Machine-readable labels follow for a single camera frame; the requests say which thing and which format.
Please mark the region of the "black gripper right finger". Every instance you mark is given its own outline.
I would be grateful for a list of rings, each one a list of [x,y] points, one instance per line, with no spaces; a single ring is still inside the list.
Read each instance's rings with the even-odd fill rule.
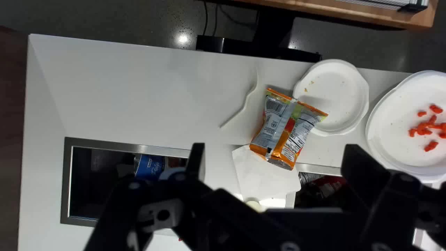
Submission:
[[[344,148],[341,176],[347,181],[347,206],[364,218],[383,218],[391,173],[359,145]]]

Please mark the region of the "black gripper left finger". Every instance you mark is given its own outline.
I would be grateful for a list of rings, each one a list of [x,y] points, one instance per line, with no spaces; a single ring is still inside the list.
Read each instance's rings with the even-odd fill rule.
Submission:
[[[196,180],[203,180],[205,177],[205,144],[195,142],[189,152],[187,163],[187,174]]]

